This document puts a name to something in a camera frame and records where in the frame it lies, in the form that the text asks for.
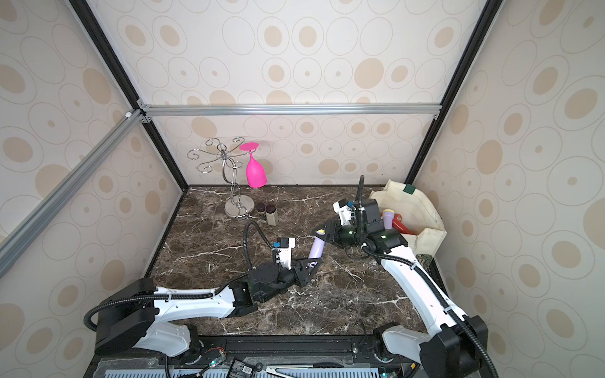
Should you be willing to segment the purple flashlight sideways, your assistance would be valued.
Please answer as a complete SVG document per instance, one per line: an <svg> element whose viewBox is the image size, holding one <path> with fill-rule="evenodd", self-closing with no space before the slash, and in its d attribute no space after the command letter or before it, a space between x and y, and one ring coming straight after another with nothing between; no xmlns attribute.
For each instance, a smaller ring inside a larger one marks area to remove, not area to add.
<svg viewBox="0 0 605 378"><path fill-rule="evenodd" d="M326 241L324 241L324 236L326 235L326 231L324 229L319 229L314 232L314 242L311 247L309 258L321 258L323 255L323 250L326 245Z"/></svg>

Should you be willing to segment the large red flashlight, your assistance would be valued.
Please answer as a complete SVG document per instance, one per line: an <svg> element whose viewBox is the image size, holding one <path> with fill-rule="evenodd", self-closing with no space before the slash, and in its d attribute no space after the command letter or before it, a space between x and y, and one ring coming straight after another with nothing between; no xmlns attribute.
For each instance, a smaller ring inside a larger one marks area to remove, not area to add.
<svg viewBox="0 0 605 378"><path fill-rule="evenodd" d="M402 234L417 236L416 232L410 230L403 223L403 218L402 218L402 216L400 214L395 214L394 219L392 221L392 226L393 226L393 228L395 228L396 230L398 230Z"/></svg>

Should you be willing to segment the cream tote bag green handles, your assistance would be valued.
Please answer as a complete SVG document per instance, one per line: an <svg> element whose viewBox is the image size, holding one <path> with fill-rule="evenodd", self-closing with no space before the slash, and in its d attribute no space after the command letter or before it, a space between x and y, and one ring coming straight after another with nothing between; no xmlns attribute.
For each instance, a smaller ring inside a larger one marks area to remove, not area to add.
<svg viewBox="0 0 605 378"><path fill-rule="evenodd" d="M411 184L389 180L381 191L372 191L370 198L380 210L391 209L402 217L409 230L403 232L416 255L434 257L447 236L441 216L429 198Z"/></svg>

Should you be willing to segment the purple flashlight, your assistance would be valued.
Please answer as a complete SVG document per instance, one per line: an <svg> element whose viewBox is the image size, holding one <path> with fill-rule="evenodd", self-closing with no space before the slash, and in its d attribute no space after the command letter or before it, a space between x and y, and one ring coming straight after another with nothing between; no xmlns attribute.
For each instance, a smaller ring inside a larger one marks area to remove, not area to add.
<svg viewBox="0 0 605 378"><path fill-rule="evenodd" d="M393 229L393 221L395 219L395 212L392 209L385 209L382 212L382 220L384 228L386 230Z"/></svg>

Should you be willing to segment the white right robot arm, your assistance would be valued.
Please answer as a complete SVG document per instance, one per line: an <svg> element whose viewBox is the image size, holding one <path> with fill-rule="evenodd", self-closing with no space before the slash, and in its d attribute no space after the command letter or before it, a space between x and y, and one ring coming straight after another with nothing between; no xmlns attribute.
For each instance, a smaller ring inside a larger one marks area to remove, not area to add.
<svg viewBox="0 0 605 378"><path fill-rule="evenodd" d="M429 377L466 377L475 372L498 375L487 351L488 327L479 317L469 317L444 294L418 262L406 239L381 221L368 232L364 225L330 221L314 235L336 247L361 247L400 285L425 324L425 332L401 325L379 332L384 349L420 363Z"/></svg>

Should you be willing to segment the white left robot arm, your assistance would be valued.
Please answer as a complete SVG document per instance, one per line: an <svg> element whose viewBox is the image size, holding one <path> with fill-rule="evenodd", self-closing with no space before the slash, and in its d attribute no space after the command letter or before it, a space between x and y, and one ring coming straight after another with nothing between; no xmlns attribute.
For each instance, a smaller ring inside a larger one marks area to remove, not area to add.
<svg viewBox="0 0 605 378"><path fill-rule="evenodd" d="M200 348L197 330L180 322L192 318L237 318L292 286L307 286L321 258L296 259L286 269L276 262L230 280L220 288L176 290L142 278L89 310L84 324L96 333L95 353L108 356L131 348L180 357Z"/></svg>

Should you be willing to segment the square jar black lid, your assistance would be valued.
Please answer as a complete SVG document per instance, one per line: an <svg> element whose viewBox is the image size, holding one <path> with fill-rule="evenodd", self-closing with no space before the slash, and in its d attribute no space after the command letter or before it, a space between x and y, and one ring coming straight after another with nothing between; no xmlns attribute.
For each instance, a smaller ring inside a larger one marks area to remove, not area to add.
<svg viewBox="0 0 605 378"><path fill-rule="evenodd" d="M277 226L277 208L272 204L266 206L266 222L270 226Z"/></svg>

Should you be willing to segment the dark lid jar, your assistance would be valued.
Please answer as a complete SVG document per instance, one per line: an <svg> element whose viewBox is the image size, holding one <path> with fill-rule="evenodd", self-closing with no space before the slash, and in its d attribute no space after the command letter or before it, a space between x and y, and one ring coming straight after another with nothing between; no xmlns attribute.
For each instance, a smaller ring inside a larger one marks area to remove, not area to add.
<svg viewBox="0 0 605 378"><path fill-rule="evenodd" d="M259 219L266 220L266 204L265 203L256 203L255 211Z"/></svg>

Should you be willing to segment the chrome glass holder stand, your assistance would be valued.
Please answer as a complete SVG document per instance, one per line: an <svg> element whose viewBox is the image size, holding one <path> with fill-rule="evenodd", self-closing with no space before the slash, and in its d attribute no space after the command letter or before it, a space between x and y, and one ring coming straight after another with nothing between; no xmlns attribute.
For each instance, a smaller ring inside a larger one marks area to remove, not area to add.
<svg viewBox="0 0 605 378"><path fill-rule="evenodd" d="M238 157L245 157L255 152L241 150L246 143L242 136L232 139L232 146L223 143L219 138L206 140L203 146L191 149L187 152L187 158L197 162L196 170L202 174L210 174L214 171L214 165L219 164L219 172L223 181L229 186L229 197L225 203L225 214L236 220L243 220L250 217L255 209L254 200L242 193L240 185L236 182L238 169L242 169L244 164L238 160Z"/></svg>

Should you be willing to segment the pink plastic wine glass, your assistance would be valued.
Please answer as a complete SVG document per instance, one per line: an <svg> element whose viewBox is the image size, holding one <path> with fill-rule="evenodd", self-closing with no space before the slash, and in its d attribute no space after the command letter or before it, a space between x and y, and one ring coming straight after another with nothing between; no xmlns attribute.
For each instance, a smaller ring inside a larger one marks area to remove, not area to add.
<svg viewBox="0 0 605 378"><path fill-rule="evenodd" d="M252 188L264 187L268 182L263 166L253 156L253 153L258 149L258 147L259 144L254 142L243 143L239 146L239 149L249 156L249 162L246 168L246 177L248 186Z"/></svg>

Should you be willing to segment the black front frame rail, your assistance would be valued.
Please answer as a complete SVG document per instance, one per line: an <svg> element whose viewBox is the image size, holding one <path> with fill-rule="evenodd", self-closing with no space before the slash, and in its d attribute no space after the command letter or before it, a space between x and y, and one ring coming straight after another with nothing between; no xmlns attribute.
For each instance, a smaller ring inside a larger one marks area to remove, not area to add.
<svg viewBox="0 0 605 378"><path fill-rule="evenodd" d="M374 335L219 335L201 338L191 362L132 349L95 358L87 377L426 377Z"/></svg>

